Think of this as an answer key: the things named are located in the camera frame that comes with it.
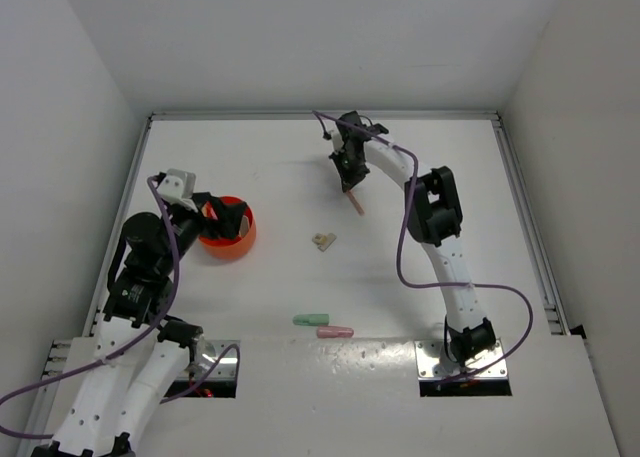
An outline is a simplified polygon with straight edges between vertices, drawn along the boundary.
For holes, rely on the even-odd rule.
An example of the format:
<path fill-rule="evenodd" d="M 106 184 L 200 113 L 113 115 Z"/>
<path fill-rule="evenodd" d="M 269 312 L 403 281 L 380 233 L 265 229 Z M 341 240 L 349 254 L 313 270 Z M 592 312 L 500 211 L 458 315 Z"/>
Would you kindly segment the beige white correction tape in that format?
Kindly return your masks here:
<path fill-rule="evenodd" d="M 239 227 L 238 236 L 240 238 L 245 238 L 246 235 L 249 233 L 250 228 L 251 228 L 251 223 L 250 223 L 249 217 L 247 215 L 243 215 L 241 219 L 240 227 Z"/>

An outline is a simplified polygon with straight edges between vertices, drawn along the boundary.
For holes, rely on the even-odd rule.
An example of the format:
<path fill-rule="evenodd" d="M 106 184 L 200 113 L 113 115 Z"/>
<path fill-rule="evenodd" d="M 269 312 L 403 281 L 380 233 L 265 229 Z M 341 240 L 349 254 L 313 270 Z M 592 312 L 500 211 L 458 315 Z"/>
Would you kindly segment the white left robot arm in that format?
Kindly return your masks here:
<path fill-rule="evenodd" d="M 175 379 L 197 361 L 203 330 L 167 313 L 195 241 L 239 237 L 248 209 L 209 193 L 152 194 L 158 213 L 123 224 L 99 314 L 93 360 L 57 431 L 35 456 L 133 456 Z"/>

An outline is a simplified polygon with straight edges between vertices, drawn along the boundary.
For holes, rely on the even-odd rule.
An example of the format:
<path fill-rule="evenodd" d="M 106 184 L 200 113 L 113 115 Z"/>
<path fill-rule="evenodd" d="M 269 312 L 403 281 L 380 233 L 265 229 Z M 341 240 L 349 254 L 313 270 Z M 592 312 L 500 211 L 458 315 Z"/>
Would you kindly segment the pink lead refill tube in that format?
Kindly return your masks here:
<path fill-rule="evenodd" d="M 358 213 L 358 215 L 359 216 L 364 216 L 365 215 L 365 211 L 364 211 L 363 207 L 361 206 L 361 204 L 359 203 L 359 201 L 357 200 L 357 198 L 355 197 L 355 195 L 353 194 L 353 192 L 352 191 L 347 191 L 345 193 L 345 195 L 348 197 L 349 201 L 351 202 L 351 204 L 355 208 L 355 210 Z"/>

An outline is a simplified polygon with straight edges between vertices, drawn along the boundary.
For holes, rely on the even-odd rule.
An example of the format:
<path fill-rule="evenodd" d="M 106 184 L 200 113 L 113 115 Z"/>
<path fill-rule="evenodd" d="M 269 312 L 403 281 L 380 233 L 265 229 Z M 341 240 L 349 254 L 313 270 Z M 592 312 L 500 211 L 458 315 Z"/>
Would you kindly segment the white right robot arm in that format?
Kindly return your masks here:
<path fill-rule="evenodd" d="M 367 125 L 356 111 L 334 120 L 336 129 L 325 131 L 332 142 L 334 163 L 342 190 L 351 191 L 377 167 L 404 192 L 404 216 L 396 251 L 396 271 L 402 271 L 405 238 L 421 245 L 433 266 L 441 290 L 445 316 L 445 350 L 450 361 L 464 366 L 491 349 L 496 335 L 476 290 L 463 256 L 463 214 L 457 186 L 450 168 L 428 167 L 414 152 L 393 142 L 389 130 L 376 123 Z"/>

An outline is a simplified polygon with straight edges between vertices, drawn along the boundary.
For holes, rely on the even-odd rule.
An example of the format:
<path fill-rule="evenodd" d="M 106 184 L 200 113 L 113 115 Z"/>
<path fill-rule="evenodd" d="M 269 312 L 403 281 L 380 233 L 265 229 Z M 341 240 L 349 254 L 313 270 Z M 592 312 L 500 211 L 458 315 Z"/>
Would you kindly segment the green highlighter marker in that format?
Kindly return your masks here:
<path fill-rule="evenodd" d="M 292 318 L 292 322 L 296 326 L 328 326 L 330 316 L 326 313 L 297 314 Z"/>

